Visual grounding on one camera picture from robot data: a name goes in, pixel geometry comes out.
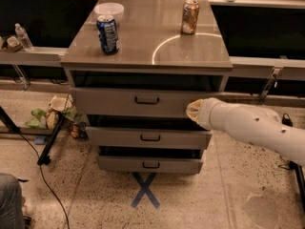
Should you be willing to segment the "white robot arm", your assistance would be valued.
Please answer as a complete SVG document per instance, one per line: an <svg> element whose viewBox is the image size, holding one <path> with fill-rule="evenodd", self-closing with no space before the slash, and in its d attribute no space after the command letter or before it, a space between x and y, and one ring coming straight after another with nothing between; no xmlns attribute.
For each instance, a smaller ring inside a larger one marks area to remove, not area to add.
<svg viewBox="0 0 305 229"><path fill-rule="evenodd" d="M206 130L224 132L305 166L305 131L284 125L279 114L271 109L211 97L190 103L186 115Z"/></svg>

